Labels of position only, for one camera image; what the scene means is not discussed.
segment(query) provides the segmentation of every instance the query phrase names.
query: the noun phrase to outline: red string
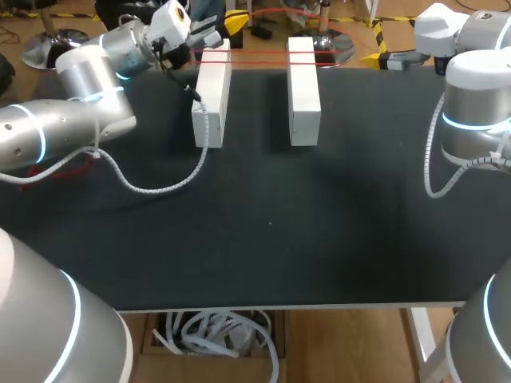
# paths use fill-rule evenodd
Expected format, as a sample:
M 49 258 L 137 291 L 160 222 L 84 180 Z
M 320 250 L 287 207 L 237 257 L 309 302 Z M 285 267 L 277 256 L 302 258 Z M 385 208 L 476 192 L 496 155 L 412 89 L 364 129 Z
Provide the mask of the red string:
M 76 168 L 76 169 L 73 169 L 73 170 L 69 170 L 67 172 L 54 173 L 54 174 L 50 175 L 49 178 L 54 179 L 54 180 L 61 180 L 61 179 L 65 179 L 65 178 L 75 177 L 75 176 L 78 176 L 79 174 L 83 173 L 88 168 L 90 168 L 92 166 L 92 164 L 93 164 L 93 158 L 89 157 L 87 159 L 87 161 L 82 166 L 80 166 L 79 168 Z M 33 176 L 36 176 L 37 174 L 39 174 L 41 172 L 42 172 L 42 170 L 38 166 L 34 165 L 34 166 L 31 166 L 29 168 L 29 171 L 26 173 L 26 176 L 27 177 L 33 177 Z M 25 191 L 25 189 L 27 187 L 29 187 L 29 186 L 31 186 L 31 185 L 30 184 L 21 185 L 19 187 L 19 191 L 21 193 L 23 193 Z
M 304 50 L 304 51 L 292 51 L 287 52 L 286 50 L 244 50 L 244 49 L 207 49 L 207 50 L 193 50 L 193 53 L 203 52 L 221 52 L 221 53 L 239 53 L 239 54 L 287 54 L 287 53 L 342 53 L 343 50 Z
M 334 62 L 289 62 L 289 61 L 189 61 L 190 64 L 252 64 L 252 65 L 315 65 L 332 66 L 341 65 Z

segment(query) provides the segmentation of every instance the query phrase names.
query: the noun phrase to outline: chair base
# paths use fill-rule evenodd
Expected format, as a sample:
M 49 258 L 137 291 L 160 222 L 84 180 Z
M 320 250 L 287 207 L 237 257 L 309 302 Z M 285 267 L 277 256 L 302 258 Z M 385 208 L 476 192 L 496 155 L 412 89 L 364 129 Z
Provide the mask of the chair base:
M 61 54 L 77 48 L 88 40 L 89 36 L 79 30 L 57 30 L 56 37 L 42 32 L 25 45 L 22 60 L 35 69 L 55 69 L 55 61 Z
M 351 38 L 337 30 L 303 30 L 295 36 L 312 37 L 315 52 L 315 60 L 321 63 L 320 68 L 330 68 L 348 62 L 355 54 L 355 44 Z

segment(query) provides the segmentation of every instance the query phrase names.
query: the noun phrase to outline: wooden floor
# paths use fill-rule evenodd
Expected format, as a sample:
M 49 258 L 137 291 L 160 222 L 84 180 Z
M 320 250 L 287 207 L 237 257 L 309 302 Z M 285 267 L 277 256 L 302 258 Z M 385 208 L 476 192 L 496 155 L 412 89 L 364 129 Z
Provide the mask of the wooden floor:
M 267 0 L 270 6 L 278 0 Z M 415 16 L 427 8 L 432 0 L 380 0 L 378 16 Z M 463 9 L 454 0 L 445 0 L 454 10 Z M 465 0 L 474 8 L 485 6 L 499 10 L 505 6 L 502 0 Z M 62 0 L 52 9 L 54 13 L 93 13 L 93 0 Z M 331 16 L 353 16 L 358 14 L 358 5 L 332 0 Z M 284 43 L 291 33 L 285 17 L 272 15 L 279 24 L 269 25 L 273 31 L 270 41 L 262 41 L 245 31 L 245 49 L 284 50 Z M 104 28 L 92 20 L 56 19 L 57 28 L 73 27 L 90 36 L 100 34 Z M 20 35 L 22 43 L 0 45 L 0 52 L 13 63 L 17 76 L 14 90 L 21 99 L 28 100 L 41 72 L 28 68 L 20 60 L 25 43 L 42 30 L 40 20 L 0 19 L 0 26 Z M 356 38 L 355 57 L 347 64 L 359 66 L 358 59 L 378 52 L 373 30 L 361 23 L 339 25 Z M 389 50 L 412 49 L 413 30 L 407 22 L 385 22 L 383 35 Z M 264 55 L 235 55 L 235 60 L 245 61 L 239 68 L 257 68 L 250 61 L 267 60 Z M 265 65 L 278 67 L 280 64 Z M 434 333 L 439 342 L 452 318 L 450 309 L 429 310 L 434 324 Z M 145 315 L 125 315 L 135 339 L 137 350 L 145 328 Z M 406 326 L 399 310 L 297 310 L 289 313 L 287 324 L 287 356 L 280 362 L 280 382 L 346 382 L 346 383 L 411 383 L 417 381 L 417 370 L 412 350 L 406 337 Z M 140 355 L 133 372 L 133 383 L 163 382 L 246 382 L 260 383 L 268 380 L 271 363 L 267 359 L 206 357 L 155 357 Z

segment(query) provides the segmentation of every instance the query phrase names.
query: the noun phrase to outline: yellow object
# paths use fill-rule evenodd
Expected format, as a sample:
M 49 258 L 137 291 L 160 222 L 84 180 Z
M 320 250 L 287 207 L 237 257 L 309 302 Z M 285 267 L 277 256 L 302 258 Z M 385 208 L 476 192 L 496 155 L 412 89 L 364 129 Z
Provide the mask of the yellow object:
M 225 13 L 225 29 L 232 36 L 248 22 L 248 13 L 246 10 L 228 10 Z
M 360 59 L 360 62 L 366 68 L 380 69 L 380 60 L 379 60 L 380 55 L 381 55 L 381 53 L 370 54 L 369 56 L 362 57 Z
M 374 36 L 376 37 L 378 48 L 380 49 L 380 53 L 385 53 L 388 49 L 386 48 L 386 43 L 383 41 L 382 23 L 375 23 L 373 31 Z

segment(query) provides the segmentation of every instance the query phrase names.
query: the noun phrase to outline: white table leg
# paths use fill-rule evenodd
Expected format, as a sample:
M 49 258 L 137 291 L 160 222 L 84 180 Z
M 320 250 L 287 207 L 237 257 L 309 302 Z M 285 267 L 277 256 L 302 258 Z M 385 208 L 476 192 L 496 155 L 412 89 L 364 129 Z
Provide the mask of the white table leg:
M 236 9 L 236 0 L 225 0 L 225 9 L 226 10 L 235 10 Z
M 247 0 L 248 26 L 252 26 L 252 0 Z
M 441 383 L 448 373 L 446 340 L 444 339 L 418 370 L 418 376 L 421 383 Z
M 440 383 L 449 373 L 445 340 L 438 347 L 431 330 L 430 317 L 425 307 L 406 309 L 414 341 L 421 383 Z
M 378 10 L 378 0 L 373 0 L 373 5 L 369 11 L 369 23 L 371 24 L 376 17 L 376 11 Z

